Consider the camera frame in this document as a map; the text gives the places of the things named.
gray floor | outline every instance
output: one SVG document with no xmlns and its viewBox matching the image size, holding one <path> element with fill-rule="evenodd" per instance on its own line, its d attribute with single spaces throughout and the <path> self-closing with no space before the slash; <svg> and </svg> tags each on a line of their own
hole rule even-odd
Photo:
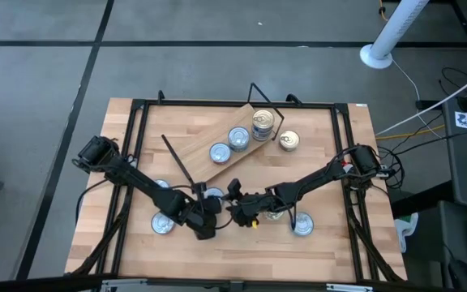
<svg viewBox="0 0 467 292">
<path fill-rule="evenodd" d="M 105 3 L 1 0 L 0 40 L 93 40 Z M 384 25 L 377 5 L 374 0 L 116 0 L 104 38 L 373 41 Z M 390 15 L 396 5 L 386 6 Z M 467 15 L 467 4 L 463 10 Z M 404 41 L 466 38 L 451 7 L 430 4 Z M 14 276 L 89 50 L 0 47 L 0 179 L 6 183 L 0 191 L 0 280 Z M 467 72 L 467 49 L 395 49 L 394 58 L 426 99 L 444 97 L 438 84 L 442 67 Z M 303 101 L 367 103 L 376 131 L 415 112 L 415 92 L 401 72 L 364 66 L 358 48 L 101 48 L 30 276 L 63 272 L 76 198 L 87 181 L 69 159 L 99 133 L 111 97 L 153 98 L 162 89 L 168 98 L 239 100 L 250 82 L 276 101 L 292 92 Z M 420 125 L 410 122 L 390 134 Z M 431 135 L 416 137 L 405 147 L 429 139 Z M 403 162 L 405 191 L 449 179 L 442 142 L 404 155 Z"/>
</svg>

cylindrical can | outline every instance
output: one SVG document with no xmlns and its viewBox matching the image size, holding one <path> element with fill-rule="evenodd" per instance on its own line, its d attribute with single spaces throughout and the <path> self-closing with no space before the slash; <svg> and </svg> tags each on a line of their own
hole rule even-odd
<svg viewBox="0 0 467 292">
<path fill-rule="evenodd" d="M 210 159 L 217 164 L 225 164 L 230 159 L 230 148 L 224 143 L 215 143 L 210 147 Z"/>
<path fill-rule="evenodd" d="M 244 127 L 234 127 L 228 133 L 228 144 L 235 152 L 243 152 L 248 148 L 250 132 Z"/>
<path fill-rule="evenodd" d="M 160 186 L 160 187 L 164 187 L 164 188 L 169 188 L 170 187 L 169 183 L 167 181 L 163 180 L 163 179 L 157 179 L 154 182 L 157 183 L 158 186 Z"/>
<path fill-rule="evenodd" d="M 297 133 L 293 131 L 285 131 L 281 134 L 279 145 L 285 151 L 293 151 L 298 147 L 298 143 L 300 143 L 300 137 L 298 137 Z"/>
<path fill-rule="evenodd" d="M 251 126 L 251 134 L 253 139 L 258 141 L 265 141 L 272 134 L 273 123 L 275 118 L 273 114 L 267 110 L 257 110 L 253 114 L 253 124 Z"/>
<path fill-rule="evenodd" d="M 266 217 L 266 219 L 268 219 L 269 221 L 277 221 L 279 220 L 282 215 L 284 214 L 284 212 L 277 212 L 277 213 L 274 213 L 274 212 L 264 212 L 264 216 Z"/>
<path fill-rule="evenodd" d="M 224 201 L 221 200 L 221 198 L 223 197 L 223 195 L 225 195 L 225 193 L 218 187 L 211 187 L 207 189 L 203 195 L 205 199 L 208 198 L 209 196 L 214 196 L 221 202 L 221 204 L 224 203 Z"/>
<path fill-rule="evenodd" d="M 306 236 L 306 235 L 311 234 L 314 228 L 315 228 L 315 223 L 313 222 L 313 218 L 311 218 L 311 216 L 309 216 L 308 213 L 305 213 L 305 212 L 297 213 L 297 222 L 295 225 L 295 230 L 293 230 L 293 233 L 295 233 L 298 236 Z"/>
<path fill-rule="evenodd" d="M 152 217 L 151 227 L 158 234 L 167 234 L 174 228 L 174 221 L 158 212 Z"/>
</svg>

white pole base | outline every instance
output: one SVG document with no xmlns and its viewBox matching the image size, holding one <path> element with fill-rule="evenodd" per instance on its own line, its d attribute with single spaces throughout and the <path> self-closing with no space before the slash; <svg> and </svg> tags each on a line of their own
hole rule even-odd
<svg viewBox="0 0 467 292">
<path fill-rule="evenodd" d="M 377 59 L 371 57 L 371 47 L 372 45 L 366 45 L 360 49 L 360 59 L 365 65 L 374 69 L 385 69 L 392 64 L 392 54 L 386 54 L 384 58 Z"/>
</svg>

white pole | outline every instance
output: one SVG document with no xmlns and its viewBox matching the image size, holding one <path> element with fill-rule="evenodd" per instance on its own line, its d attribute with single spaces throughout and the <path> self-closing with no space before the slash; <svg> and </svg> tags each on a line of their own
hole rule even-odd
<svg viewBox="0 0 467 292">
<path fill-rule="evenodd" d="M 402 0 L 372 45 L 360 50 L 360 58 L 369 67 L 384 69 L 392 64 L 390 52 L 421 13 L 428 0 Z"/>
</svg>

can lid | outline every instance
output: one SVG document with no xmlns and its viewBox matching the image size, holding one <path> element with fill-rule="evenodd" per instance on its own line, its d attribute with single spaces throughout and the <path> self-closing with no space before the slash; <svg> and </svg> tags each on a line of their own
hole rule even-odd
<svg viewBox="0 0 467 292">
<path fill-rule="evenodd" d="M 244 146 L 250 140 L 250 133 L 244 127 L 235 127 L 228 133 L 228 142 L 233 146 Z"/>
<path fill-rule="evenodd" d="M 273 127 L 274 120 L 275 118 L 273 117 L 273 114 L 264 109 L 257 110 L 255 114 L 253 114 L 254 126 L 261 129 Z"/>
<path fill-rule="evenodd" d="M 210 147 L 210 158 L 215 162 L 227 162 L 230 159 L 230 148 L 224 143 L 215 143 Z"/>
<path fill-rule="evenodd" d="M 167 234 L 174 228 L 174 221 L 158 212 L 152 217 L 151 226 L 154 232 Z"/>
<path fill-rule="evenodd" d="M 164 188 L 169 188 L 170 187 L 169 183 L 167 181 L 163 180 L 163 179 L 157 179 L 154 182 L 157 183 L 158 186 L 160 186 L 160 187 L 164 187 Z"/>
<path fill-rule="evenodd" d="M 208 198 L 210 195 L 222 197 L 225 193 L 218 187 L 210 187 L 204 192 L 204 197 Z"/>
<path fill-rule="evenodd" d="M 285 131 L 281 134 L 281 145 L 286 149 L 295 149 L 299 142 L 300 137 L 293 131 Z"/>
<path fill-rule="evenodd" d="M 313 232 L 313 228 L 315 228 L 315 224 L 313 223 L 313 218 L 308 213 L 297 213 L 297 224 L 295 230 L 293 230 L 296 235 L 306 236 Z"/>
</svg>

